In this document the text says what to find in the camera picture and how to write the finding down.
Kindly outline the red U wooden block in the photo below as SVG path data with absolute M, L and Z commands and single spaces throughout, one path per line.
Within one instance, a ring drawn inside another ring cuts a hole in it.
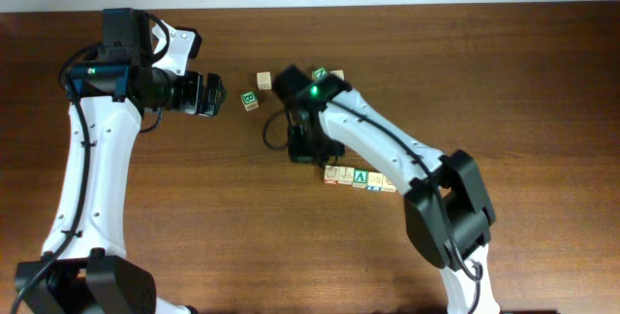
M 324 171 L 324 183 L 325 184 L 337 184 L 339 182 L 340 177 L 340 167 L 339 166 L 325 166 Z

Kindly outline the sailboat yellow I block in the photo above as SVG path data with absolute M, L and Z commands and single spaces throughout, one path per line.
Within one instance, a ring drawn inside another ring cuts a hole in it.
M 340 166 L 337 182 L 342 185 L 352 185 L 354 181 L 355 169 L 353 167 Z

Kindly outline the green A wooden block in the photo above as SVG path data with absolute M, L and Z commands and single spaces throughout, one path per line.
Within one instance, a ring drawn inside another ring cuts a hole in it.
M 365 189 L 368 185 L 369 171 L 362 169 L 354 169 L 352 186 L 356 188 Z

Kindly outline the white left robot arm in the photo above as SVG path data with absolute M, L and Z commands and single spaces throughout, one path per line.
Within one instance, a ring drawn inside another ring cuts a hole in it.
M 202 36 L 131 8 L 103 12 L 103 38 L 73 54 L 58 78 L 71 135 L 60 202 L 39 260 L 15 271 L 13 309 L 35 313 L 182 313 L 153 275 L 127 258 L 128 171 L 142 121 L 153 112 L 217 115 L 220 76 L 192 72 Z

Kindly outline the number 2 blue block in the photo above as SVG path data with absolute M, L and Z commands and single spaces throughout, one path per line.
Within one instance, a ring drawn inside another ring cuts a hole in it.
M 383 190 L 384 176 L 381 173 L 368 173 L 366 189 L 370 191 L 380 192 Z

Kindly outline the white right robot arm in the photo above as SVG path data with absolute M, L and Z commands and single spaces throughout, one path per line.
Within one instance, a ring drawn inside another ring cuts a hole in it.
M 325 70 L 310 78 L 296 66 L 272 89 L 284 106 L 294 163 L 327 167 L 350 148 L 403 197 L 406 233 L 440 271 L 449 313 L 497 313 L 488 273 L 495 212 L 467 152 L 428 146 L 376 112 L 348 82 Z

